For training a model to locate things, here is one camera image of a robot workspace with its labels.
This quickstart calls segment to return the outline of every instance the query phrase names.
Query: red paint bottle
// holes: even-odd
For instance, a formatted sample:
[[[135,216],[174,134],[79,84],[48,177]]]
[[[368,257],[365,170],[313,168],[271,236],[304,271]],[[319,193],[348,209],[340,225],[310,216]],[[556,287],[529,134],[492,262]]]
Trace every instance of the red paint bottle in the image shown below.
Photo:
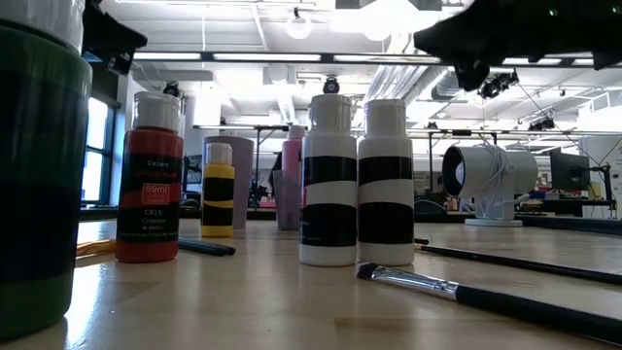
[[[175,259],[179,235],[184,139],[181,100],[154,92],[134,95],[132,130],[125,133],[117,221],[117,259]]]

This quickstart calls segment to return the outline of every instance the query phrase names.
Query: black and white striped bottle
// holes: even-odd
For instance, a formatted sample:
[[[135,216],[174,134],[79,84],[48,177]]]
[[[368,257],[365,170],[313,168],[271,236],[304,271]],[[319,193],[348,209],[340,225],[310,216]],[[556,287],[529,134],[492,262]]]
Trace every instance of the black and white striped bottle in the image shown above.
[[[406,137],[404,102],[365,105],[359,144],[359,259],[406,265],[414,259],[412,142]]]
[[[357,140],[350,135],[349,97],[311,100],[311,129],[302,140],[300,262],[343,266],[357,257]]]

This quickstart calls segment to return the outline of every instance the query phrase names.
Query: cable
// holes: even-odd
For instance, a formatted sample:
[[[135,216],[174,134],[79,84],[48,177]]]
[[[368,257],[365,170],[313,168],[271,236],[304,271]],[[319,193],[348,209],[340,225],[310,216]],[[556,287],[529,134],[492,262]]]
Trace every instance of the cable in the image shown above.
[[[138,64],[138,63],[136,63],[136,62],[132,62],[132,64],[135,64],[138,68],[140,68],[141,72],[143,72],[143,77],[145,77],[145,80],[147,81],[147,83],[151,84],[152,88],[154,88],[154,90],[159,92],[160,88],[156,84],[154,84],[154,82],[152,82],[149,79],[149,77],[147,77],[147,74],[145,73],[145,69],[143,68],[143,66]]]
[[[541,112],[544,116],[546,116],[546,112],[544,112],[544,110],[543,110],[542,108],[540,108],[540,106],[539,106],[539,105],[537,104],[537,102],[536,102],[536,101],[532,98],[532,96],[531,96],[531,95],[529,95],[529,93],[525,90],[525,88],[524,88],[524,87],[523,87],[520,83],[518,83],[517,85],[518,85],[518,87],[519,87],[521,90],[523,90],[523,92],[525,92],[525,94],[527,95],[527,97],[529,97],[529,99],[530,99],[530,100],[532,100],[532,102],[533,102],[533,103],[534,103],[534,105],[538,108],[538,110],[539,110],[539,111],[540,111],[540,112]],[[569,140],[570,140],[570,141],[574,144],[574,146],[576,146],[576,148],[578,148],[579,150],[581,150],[581,152],[583,152],[583,153],[584,153],[584,154],[585,154],[585,155],[586,155],[589,159],[591,159],[591,160],[592,160],[593,162],[595,162],[596,164],[598,164],[598,163],[599,163],[599,162],[598,162],[597,160],[595,160],[592,156],[590,156],[587,152],[585,152],[585,150],[583,150],[583,148],[581,148],[581,146],[579,146],[578,142],[576,142],[576,141],[572,140],[572,138],[571,138],[570,136],[568,136],[564,130],[562,130],[562,129],[561,129],[559,126],[557,126],[555,123],[554,123],[554,125],[555,125],[555,127],[557,127],[560,131],[562,131],[562,132],[564,133],[564,136],[566,136],[566,138],[568,138],[568,139],[569,139]]]
[[[482,137],[482,135],[479,135],[479,136],[484,141],[482,146],[493,156],[493,165],[491,166],[491,172],[489,175],[489,179],[484,184],[482,184],[482,200],[481,201],[485,202],[486,208],[484,208],[481,204],[481,201],[479,201],[479,206],[480,206],[479,209],[482,211],[484,217],[488,217],[488,212],[493,206],[495,206],[497,202],[498,193],[497,191],[494,191],[493,198],[490,199],[490,196],[487,195],[486,190],[494,182],[497,182],[497,187],[501,185],[502,173],[506,166],[506,155],[505,155],[505,151],[501,147],[497,145],[492,145],[490,144],[490,142],[488,142],[488,140]]]
[[[599,166],[601,166],[601,163],[602,163],[603,161],[605,161],[605,159],[606,159],[607,157],[609,157],[609,155],[611,154],[611,152],[613,152],[613,150],[615,150],[615,148],[616,148],[616,147],[618,147],[618,145],[620,144],[620,141],[622,141],[622,137],[620,137],[620,138],[618,139],[618,142],[616,142],[616,143],[615,143],[615,145],[613,145],[613,147],[609,150],[609,152],[607,152],[607,153],[606,153],[606,155],[603,157],[603,159],[601,159],[601,161],[599,162]]]

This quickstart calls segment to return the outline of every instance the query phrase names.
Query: yellow paint bottle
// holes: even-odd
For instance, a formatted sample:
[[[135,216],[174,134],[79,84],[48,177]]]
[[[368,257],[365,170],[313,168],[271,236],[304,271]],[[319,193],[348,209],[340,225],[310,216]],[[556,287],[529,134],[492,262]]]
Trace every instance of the yellow paint bottle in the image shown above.
[[[233,234],[233,151],[224,143],[207,144],[201,194],[201,236]]]

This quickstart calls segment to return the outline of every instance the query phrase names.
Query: wooden table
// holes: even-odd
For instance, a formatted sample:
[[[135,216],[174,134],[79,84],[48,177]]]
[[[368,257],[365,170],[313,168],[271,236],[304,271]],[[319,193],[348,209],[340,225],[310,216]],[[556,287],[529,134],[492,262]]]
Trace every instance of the wooden table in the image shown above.
[[[114,221],[81,223],[80,241],[113,237]],[[183,220],[182,235],[197,236]],[[533,227],[416,225],[432,244],[622,273],[622,238]],[[79,260],[65,320],[3,349],[605,349],[450,301],[354,277],[353,267],[298,263],[297,234],[270,222],[219,240],[233,257]],[[622,319],[622,288],[479,262],[416,256],[418,273]]]

